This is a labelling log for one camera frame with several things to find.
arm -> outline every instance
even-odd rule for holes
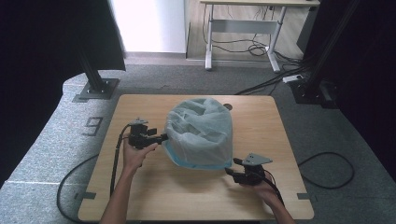
[[[265,172],[265,177],[271,179],[268,173]],[[274,190],[265,182],[261,182],[259,185],[249,186],[242,185],[245,188],[253,189],[257,195],[262,199],[263,202],[268,204],[274,213],[276,222],[279,224],[295,224],[294,219],[291,217],[288,210],[282,202],[277,198]]]
[[[111,195],[105,212],[102,215],[100,223],[125,223],[134,174],[142,165],[146,155],[150,151],[155,150],[156,146],[158,146],[158,144],[155,143],[144,149],[137,150],[129,145],[128,141],[123,141],[123,166],[121,176],[114,189],[113,195]]]

table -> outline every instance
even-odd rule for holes
[[[87,192],[94,199],[82,201],[78,217],[97,221],[109,200],[115,145],[121,129],[140,117],[149,128],[163,130],[167,113],[185,99],[197,95],[122,95],[110,122]],[[306,189],[286,136],[276,103],[271,96],[212,97],[233,109],[233,156],[244,159],[250,152],[273,160],[264,165],[275,179],[290,214],[310,219],[309,199],[299,199]],[[122,168],[122,153],[117,179]],[[242,171],[242,167],[233,165]],[[264,212],[254,192],[240,187],[223,170],[203,171],[176,166],[161,146],[148,154],[132,182],[128,220],[263,220]]]
[[[239,33],[239,34],[267,34],[273,35],[270,46],[265,47],[268,59],[275,73],[279,73],[274,49],[287,7],[318,7],[319,0],[201,0],[201,3],[210,5],[209,21],[207,27],[207,44],[205,55],[205,69],[212,69],[212,33]],[[215,20],[213,10],[215,5],[235,6],[273,6],[282,7],[277,21],[235,21]]]

white wall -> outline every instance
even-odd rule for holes
[[[125,51],[186,53],[185,0],[110,3]]]

